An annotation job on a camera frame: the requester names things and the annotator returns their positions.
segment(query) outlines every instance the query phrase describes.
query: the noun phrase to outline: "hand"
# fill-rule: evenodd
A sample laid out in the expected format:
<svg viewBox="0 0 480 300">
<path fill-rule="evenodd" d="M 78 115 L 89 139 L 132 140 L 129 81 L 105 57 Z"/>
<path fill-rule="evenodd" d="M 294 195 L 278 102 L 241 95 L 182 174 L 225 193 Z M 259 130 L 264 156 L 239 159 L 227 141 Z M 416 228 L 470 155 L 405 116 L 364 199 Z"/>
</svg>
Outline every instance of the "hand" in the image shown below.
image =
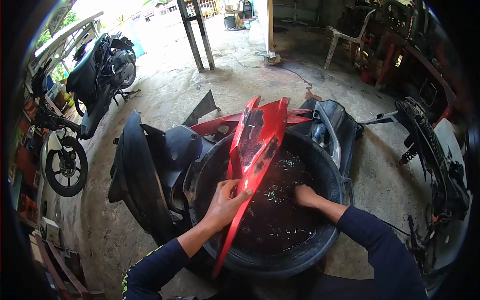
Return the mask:
<svg viewBox="0 0 480 300">
<path fill-rule="evenodd" d="M 295 187 L 295 198 L 299 205 L 312 208 L 319 208 L 319 203 L 328 201 L 324 197 L 317 195 L 311 187 L 305 184 Z"/>
<path fill-rule="evenodd" d="M 237 197 L 231 199 L 231 190 L 240 182 L 237 180 L 225 180 L 216 186 L 215 195 L 212 198 L 210 207 L 202 219 L 202 222 L 219 232 L 223 227 L 230 224 L 237 214 L 240 205 L 247 201 L 253 194 L 251 189 L 242 191 Z"/>
</svg>

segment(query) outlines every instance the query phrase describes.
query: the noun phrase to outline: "sleeve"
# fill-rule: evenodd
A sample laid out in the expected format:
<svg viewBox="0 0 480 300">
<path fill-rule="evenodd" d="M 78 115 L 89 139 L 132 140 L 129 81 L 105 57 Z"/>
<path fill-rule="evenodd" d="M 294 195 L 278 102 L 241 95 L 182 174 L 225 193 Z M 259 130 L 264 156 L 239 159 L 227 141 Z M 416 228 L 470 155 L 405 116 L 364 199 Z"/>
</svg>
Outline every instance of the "sleeve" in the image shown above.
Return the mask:
<svg viewBox="0 0 480 300">
<path fill-rule="evenodd" d="M 177 239 L 173 239 L 127 270 L 122 280 L 123 300 L 162 299 L 158 291 L 190 262 Z"/>
<path fill-rule="evenodd" d="M 391 228 L 353 206 L 337 228 L 368 251 L 380 299 L 428 299 L 415 260 Z"/>
</svg>

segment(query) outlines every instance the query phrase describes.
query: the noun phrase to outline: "white plastic chair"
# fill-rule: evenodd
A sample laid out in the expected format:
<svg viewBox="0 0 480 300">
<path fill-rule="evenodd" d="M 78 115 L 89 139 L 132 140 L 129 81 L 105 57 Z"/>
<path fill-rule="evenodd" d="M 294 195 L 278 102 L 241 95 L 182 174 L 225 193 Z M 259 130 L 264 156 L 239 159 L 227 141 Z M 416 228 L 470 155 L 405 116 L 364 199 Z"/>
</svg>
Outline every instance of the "white plastic chair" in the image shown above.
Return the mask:
<svg viewBox="0 0 480 300">
<path fill-rule="evenodd" d="M 372 16 L 373 12 L 375 9 L 372 9 L 366 16 L 365 16 L 365 21 L 363 22 L 363 26 L 360 30 L 360 34 L 358 37 L 352 37 L 352 36 L 347 36 L 344 33 L 341 33 L 337 29 L 333 28 L 332 26 L 327 26 L 325 29 L 325 38 L 327 37 L 328 31 L 332 31 L 332 43 L 330 44 L 330 49 L 328 50 L 328 55 L 327 59 L 325 61 L 325 66 L 324 69 L 328 70 L 328 66 L 330 65 L 330 61 L 332 60 L 333 53 L 335 52 L 336 44 L 338 42 L 338 38 L 341 37 L 343 39 L 346 39 L 351 42 L 351 53 L 352 56 L 355 56 L 355 50 L 357 49 L 358 45 L 360 46 L 360 54 L 363 53 L 363 41 L 361 38 L 363 37 L 363 34 L 365 33 L 365 28 L 367 27 L 368 20 Z M 360 69 L 362 68 L 363 65 L 363 59 L 360 59 Z"/>
</svg>

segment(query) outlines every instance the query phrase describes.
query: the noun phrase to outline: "black basin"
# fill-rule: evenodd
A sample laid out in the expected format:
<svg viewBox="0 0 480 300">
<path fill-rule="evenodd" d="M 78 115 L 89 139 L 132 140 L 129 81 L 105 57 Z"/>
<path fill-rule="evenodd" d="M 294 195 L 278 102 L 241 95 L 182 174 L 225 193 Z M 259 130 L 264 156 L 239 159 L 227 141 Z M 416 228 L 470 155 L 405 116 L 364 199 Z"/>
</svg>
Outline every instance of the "black basin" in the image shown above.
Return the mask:
<svg viewBox="0 0 480 300">
<path fill-rule="evenodd" d="M 185 182 L 193 225 L 205 216 L 216 183 L 225 178 L 232 140 L 233 135 L 230 135 L 218 142 L 200 164 L 191 170 L 193 172 L 191 182 Z M 326 151 L 309 137 L 291 131 L 285 132 L 282 148 L 297 155 L 305 163 L 313 176 L 312 187 L 318 194 L 336 203 L 345 204 L 345 180 Z M 310 238 L 283 253 L 256 255 L 232 246 L 224 266 L 246 275 L 267 278 L 288 277 L 304 271 L 328 252 L 339 234 L 338 229 L 329 222 L 323 221 L 318 224 Z M 219 240 L 220 234 L 216 234 L 204 244 L 205 249 L 213 257 L 216 257 Z"/>
</svg>

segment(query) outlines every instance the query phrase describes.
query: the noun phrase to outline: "corrugated roof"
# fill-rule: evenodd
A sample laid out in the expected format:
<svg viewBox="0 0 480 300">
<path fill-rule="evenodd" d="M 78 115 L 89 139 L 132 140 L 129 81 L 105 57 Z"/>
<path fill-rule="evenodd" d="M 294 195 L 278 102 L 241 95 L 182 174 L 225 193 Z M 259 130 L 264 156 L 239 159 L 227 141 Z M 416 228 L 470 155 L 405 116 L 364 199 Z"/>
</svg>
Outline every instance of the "corrugated roof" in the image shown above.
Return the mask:
<svg viewBox="0 0 480 300">
<path fill-rule="evenodd" d="M 87 25 L 88 23 L 92 22 L 95 18 L 101 15 L 103 15 L 103 11 L 97 12 L 96 14 L 88 18 L 79 20 L 77 22 L 69 24 L 64 28 L 60 29 L 56 34 L 53 35 L 53 37 L 50 40 L 48 40 L 37 51 L 35 51 L 35 57 L 39 57 L 49 47 L 54 47 L 54 48 L 58 47 L 58 45 L 63 43 L 69 35 L 79 30 L 83 26 Z"/>
</svg>

